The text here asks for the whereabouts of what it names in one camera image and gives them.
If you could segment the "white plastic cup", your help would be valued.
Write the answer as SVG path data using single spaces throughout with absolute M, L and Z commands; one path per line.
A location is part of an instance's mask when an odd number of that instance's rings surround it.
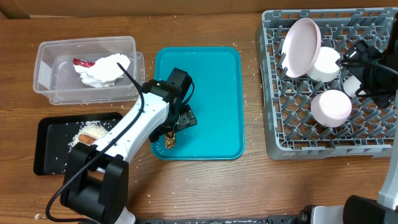
M 343 90 L 349 97 L 354 98 L 360 85 L 361 82 L 353 75 L 344 81 Z

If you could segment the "brown food scrap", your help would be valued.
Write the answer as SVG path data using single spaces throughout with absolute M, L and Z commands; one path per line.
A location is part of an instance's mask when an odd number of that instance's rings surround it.
M 173 131 L 165 134 L 165 148 L 171 149 L 175 147 L 176 140 L 175 140 L 175 133 Z

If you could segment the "cream bowl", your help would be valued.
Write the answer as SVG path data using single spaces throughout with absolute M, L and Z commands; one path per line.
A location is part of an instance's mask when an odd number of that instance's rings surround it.
M 339 58 L 340 54 L 335 49 L 321 47 L 318 58 L 307 75 L 317 82 L 334 80 L 340 72 L 340 67 L 336 64 Z

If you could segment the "white napkin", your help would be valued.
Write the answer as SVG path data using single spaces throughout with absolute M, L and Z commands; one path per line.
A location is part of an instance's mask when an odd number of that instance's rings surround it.
M 95 65 L 85 68 L 73 65 L 75 71 L 80 74 L 83 84 L 94 88 L 109 87 L 115 85 L 117 79 L 122 78 L 124 72 L 119 64 L 127 70 L 131 64 L 130 59 L 124 54 L 113 54 L 99 58 Z

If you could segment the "large pink plate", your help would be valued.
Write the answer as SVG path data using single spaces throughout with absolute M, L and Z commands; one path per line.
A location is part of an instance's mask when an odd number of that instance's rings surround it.
M 298 78 L 314 66 L 321 47 L 320 28 L 313 20 L 302 18 L 289 29 L 282 46 L 282 68 L 289 78 Z

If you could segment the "orange carrot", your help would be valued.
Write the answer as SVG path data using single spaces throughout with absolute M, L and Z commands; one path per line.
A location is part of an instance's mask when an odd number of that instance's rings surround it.
M 91 137 L 91 136 L 86 135 L 86 134 L 80 134 L 78 136 L 78 141 L 83 143 L 83 144 L 86 144 L 86 145 L 90 146 L 96 141 L 96 139 L 94 137 Z

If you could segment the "red snack wrapper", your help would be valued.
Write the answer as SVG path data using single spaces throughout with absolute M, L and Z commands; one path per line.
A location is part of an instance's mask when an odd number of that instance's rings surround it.
M 80 60 L 77 58 L 73 59 L 73 64 L 77 65 L 77 66 L 85 67 L 85 68 L 90 68 L 95 65 L 94 62 L 88 62 L 88 61 Z

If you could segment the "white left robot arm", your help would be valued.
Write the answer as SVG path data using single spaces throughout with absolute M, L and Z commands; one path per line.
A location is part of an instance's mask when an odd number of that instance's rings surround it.
M 62 188 L 54 195 L 80 214 L 78 223 L 136 223 L 126 208 L 129 164 L 146 139 L 169 139 L 197 124 L 188 101 L 192 77 L 179 68 L 165 81 L 138 85 L 139 99 L 115 127 L 90 145 L 77 143 L 68 157 Z

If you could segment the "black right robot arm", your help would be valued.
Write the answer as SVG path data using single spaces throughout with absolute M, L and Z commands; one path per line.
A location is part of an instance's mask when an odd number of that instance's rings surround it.
M 397 102 L 397 15 L 392 22 L 387 49 L 377 53 L 375 47 L 360 41 L 349 51 L 356 54 L 342 57 L 338 64 L 348 68 L 360 82 L 355 96 L 371 98 L 381 108 L 391 101 Z M 397 136 L 394 137 L 389 169 L 377 200 L 352 195 L 343 206 L 308 205 L 294 222 L 397 223 Z

